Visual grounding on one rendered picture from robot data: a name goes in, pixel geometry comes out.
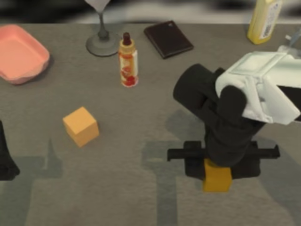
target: bottle label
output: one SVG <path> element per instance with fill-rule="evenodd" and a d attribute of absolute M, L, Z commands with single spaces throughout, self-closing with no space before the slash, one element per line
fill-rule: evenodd
<path fill-rule="evenodd" d="M 121 83 L 126 87 L 138 83 L 137 50 L 133 54 L 119 54 Z"/>
<path fill-rule="evenodd" d="M 264 23 L 262 33 L 260 35 L 260 39 L 265 39 L 272 34 L 276 20 L 281 10 L 281 5 L 282 5 L 282 1 L 278 0 L 269 6 L 267 12 L 267 19 Z"/>

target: pink plate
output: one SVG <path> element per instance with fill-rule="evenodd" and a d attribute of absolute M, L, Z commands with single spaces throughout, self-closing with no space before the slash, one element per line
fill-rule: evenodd
<path fill-rule="evenodd" d="M 21 27 L 0 27 L 0 77 L 6 81 L 29 81 L 46 69 L 49 58 L 48 50 Z"/>

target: tabletop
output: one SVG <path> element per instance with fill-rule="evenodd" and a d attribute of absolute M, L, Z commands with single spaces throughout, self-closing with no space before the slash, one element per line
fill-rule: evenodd
<path fill-rule="evenodd" d="M 24 85 L 0 80 L 0 119 L 21 174 L 0 182 L 1 226 L 301 225 L 301 125 L 266 125 L 256 139 L 275 142 L 281 158 L 262 161 L 258 178 L 235 180 L 228 193 L 202 192 L 168 148 L 202 140 L 204 124 L 173 100 L 180 75 L 200 63 L 228 68 L 252 51 L 276 51 L 298 25 L 278 25 L 260 46 L 244 25 L 180 24 L 192 51 L 163 60 L 143 34 L 148 24 L 110 24 L 136 42 L 139 84 L 120 84 L 117 55 L 89 54 L 89 24 L 21 24 L 51 53 L 48 69 Z M 63 117 L 80 107 L 100 136 L 78 148 Z"/>

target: brown bottle cap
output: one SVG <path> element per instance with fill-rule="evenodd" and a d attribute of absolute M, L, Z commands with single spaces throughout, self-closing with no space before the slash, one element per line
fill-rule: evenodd
<path fill-rule="evenodd" d="M 125 45 L 125 46 L 129 46 L 129 45 L 132 44 L 131 36 L 128 32 L 125 32 L 123 34 L 123 43 L 122 44 Z"/>

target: cube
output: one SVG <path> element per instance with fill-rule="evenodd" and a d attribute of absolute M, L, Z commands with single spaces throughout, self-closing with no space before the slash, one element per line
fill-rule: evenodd
<path fill-rule="evenodd" d="M 63 123 L 78 147 L 86 145 L 99 135 L 97 121 L 84 107 L 64 117 Z"/>
<path fill-rule="evenodd" d="M 232 184 L 231 168 L 215 165 L 209 159 L 204 159 L 205 179 L 204 192 L 228 192 Z"/>

